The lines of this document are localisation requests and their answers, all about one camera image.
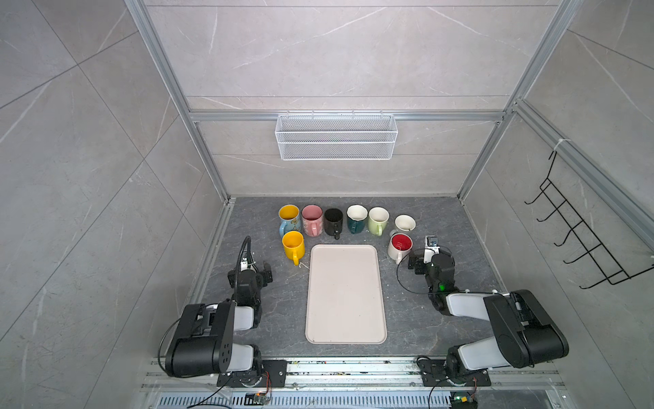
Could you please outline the dark green mug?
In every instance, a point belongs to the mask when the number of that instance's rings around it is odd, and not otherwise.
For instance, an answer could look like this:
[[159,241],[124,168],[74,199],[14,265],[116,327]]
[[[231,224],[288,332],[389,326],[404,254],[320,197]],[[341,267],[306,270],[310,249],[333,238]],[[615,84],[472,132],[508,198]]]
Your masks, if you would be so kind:
[[347,208],[347,229],[352,234],[362,233],[368,216],[368,210],[360,205],[353,204]]

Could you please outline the light green mug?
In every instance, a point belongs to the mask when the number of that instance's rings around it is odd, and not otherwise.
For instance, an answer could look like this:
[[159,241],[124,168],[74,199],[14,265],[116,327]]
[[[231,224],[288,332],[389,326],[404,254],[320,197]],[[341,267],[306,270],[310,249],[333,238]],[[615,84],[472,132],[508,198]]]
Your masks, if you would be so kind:
[[372,235],[381,237],[388,225],[389,212],[383,207],[374,207],[368,213],[368,230]]

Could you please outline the black mug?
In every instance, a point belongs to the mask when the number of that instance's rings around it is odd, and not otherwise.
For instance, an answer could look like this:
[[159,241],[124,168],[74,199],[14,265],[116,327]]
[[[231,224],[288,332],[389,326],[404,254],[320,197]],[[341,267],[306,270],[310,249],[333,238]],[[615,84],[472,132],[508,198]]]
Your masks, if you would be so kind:
[[340,209],[330,208],[324,213],[325,233],[339,240],[342,235],[343,213]]

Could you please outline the white mug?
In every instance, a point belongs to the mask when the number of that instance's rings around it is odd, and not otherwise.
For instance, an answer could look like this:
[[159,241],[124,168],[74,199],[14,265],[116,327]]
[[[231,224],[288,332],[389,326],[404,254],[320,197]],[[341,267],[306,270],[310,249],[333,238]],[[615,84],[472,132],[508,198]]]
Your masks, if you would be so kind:
[[388,256],[399,265],[402,259],[407,256],[413,247],[413,240],[404,233],[394,234],[388,244]]

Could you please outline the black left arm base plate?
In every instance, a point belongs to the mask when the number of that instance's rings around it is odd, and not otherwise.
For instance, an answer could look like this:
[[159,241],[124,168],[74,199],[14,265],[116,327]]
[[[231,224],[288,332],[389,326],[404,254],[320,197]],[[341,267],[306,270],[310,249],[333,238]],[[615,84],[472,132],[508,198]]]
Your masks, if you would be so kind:
[[287,377],[288,361],[285,360],[255,360],[252,367],[246,371],[221,373],[216,383],[217,387],[231,388],[283,388]]

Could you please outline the grey mug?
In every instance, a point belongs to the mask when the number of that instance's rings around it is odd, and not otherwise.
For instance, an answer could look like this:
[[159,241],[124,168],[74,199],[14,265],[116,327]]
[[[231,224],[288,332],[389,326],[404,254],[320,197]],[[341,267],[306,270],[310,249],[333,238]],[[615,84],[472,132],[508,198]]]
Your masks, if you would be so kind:
[[394,220],[394,228],[390,232],[390,236],[397,233],[408,234],[413,231],[417,226],[416,220],[408,215],[399,215]]

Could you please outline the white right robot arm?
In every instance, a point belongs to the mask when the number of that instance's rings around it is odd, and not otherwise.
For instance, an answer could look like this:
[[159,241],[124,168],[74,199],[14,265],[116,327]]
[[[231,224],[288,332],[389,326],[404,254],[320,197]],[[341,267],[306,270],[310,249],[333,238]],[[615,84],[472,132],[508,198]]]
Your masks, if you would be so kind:
[[531,291],[462,291],[449,252],[427,249],[419,256],[411,251],[403,260],[425,278],[423,294],[441,315],[487,321],[492,328],[490,337],[448,349],[442,370],[446,381],[460,385],[491,368],[520,369],[568,356],[565,335]]

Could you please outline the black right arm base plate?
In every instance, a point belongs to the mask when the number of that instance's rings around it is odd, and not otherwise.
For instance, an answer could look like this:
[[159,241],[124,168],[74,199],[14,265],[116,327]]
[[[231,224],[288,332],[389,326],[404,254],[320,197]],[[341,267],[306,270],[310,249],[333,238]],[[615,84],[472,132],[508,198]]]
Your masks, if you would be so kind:
[[428,387],[490,387],[492,382],[488,371],[468,370],[456,358],[432,359],[420,355],[416,359],[424,386]]

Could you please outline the pink patterned mug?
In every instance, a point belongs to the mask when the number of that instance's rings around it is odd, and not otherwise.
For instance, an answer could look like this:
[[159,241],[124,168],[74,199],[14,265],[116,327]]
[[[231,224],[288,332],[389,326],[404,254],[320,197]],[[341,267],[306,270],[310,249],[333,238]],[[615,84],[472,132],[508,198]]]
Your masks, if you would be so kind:
[[323,210],[316,204],[305,206],[301,211],[303,231],[308,237],[318,237],[323,233]]

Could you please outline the beige tray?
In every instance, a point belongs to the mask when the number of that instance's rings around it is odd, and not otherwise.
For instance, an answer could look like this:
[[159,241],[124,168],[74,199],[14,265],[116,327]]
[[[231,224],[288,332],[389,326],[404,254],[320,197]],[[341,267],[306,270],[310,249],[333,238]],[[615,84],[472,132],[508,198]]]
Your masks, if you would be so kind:
[[315,245],[305,335],[311,344],[378,345],[388,336],[376,248]]

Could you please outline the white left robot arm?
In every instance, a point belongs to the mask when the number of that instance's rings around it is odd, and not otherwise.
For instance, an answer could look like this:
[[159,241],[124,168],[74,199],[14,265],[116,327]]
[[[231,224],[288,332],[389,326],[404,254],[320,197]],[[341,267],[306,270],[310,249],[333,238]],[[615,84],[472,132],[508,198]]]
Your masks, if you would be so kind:
[[219,303],[187,305],[170,328],[175,332],[160,368],[172,378],[231,375],[244,383],[256,383],[264,373],[262,354],[253,344],[236,344],[234,334],[259,326],[262,318],[262,289],[272,283],[268,263],[259,269],[245,237],[238,259],[228,272],[233,295]]

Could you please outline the blue mug yellow inside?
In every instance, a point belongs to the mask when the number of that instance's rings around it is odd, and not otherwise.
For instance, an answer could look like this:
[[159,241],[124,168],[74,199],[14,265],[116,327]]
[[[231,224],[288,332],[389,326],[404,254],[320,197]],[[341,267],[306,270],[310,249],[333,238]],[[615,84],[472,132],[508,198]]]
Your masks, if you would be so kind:
[[281,220],[281,225],[279,226],[281,237],[284,237],[290,231],[301,232],[301,212],[297,206],[286,204],[279,210],[279,218]]

